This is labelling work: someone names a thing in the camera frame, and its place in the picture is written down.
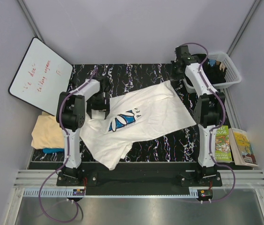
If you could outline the white flower print t-shirt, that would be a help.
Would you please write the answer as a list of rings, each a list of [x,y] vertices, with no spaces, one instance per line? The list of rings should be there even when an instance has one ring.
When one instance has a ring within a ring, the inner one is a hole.
[[[96,161],[113,170],[133,143],[195,124],[171,82],[165,81],[111,98],[107,118],[87,116],[80,138]]]

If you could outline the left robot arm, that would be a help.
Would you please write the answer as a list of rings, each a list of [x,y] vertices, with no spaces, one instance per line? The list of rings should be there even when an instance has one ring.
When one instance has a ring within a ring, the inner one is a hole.
[[[86,116],[92,117],[96,111],[106,119],[110,113],[110,100],[106,94],[110,90],[107,78],[87,79],[80,87],[70,92],[61,92],[56,113],[56,121],[62,129],[65,141],[65,158],[59,179],[67,177],[74,186],[83,181],[80,156],[80,130]]]

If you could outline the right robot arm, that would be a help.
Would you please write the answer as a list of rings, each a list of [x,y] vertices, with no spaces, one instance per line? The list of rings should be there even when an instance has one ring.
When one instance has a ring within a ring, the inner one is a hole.
[[[203,61],[192,56],[188,43],[175,48],[176,59],[172,63],[172,75],[178,79],[188,78],[198,96],[193,116],[198,124],[200,147],[195,181],[201,186],[216,179],[215,139],[217,129],[226,118],[225,95],[219,93],[211,84],[203,70]]]

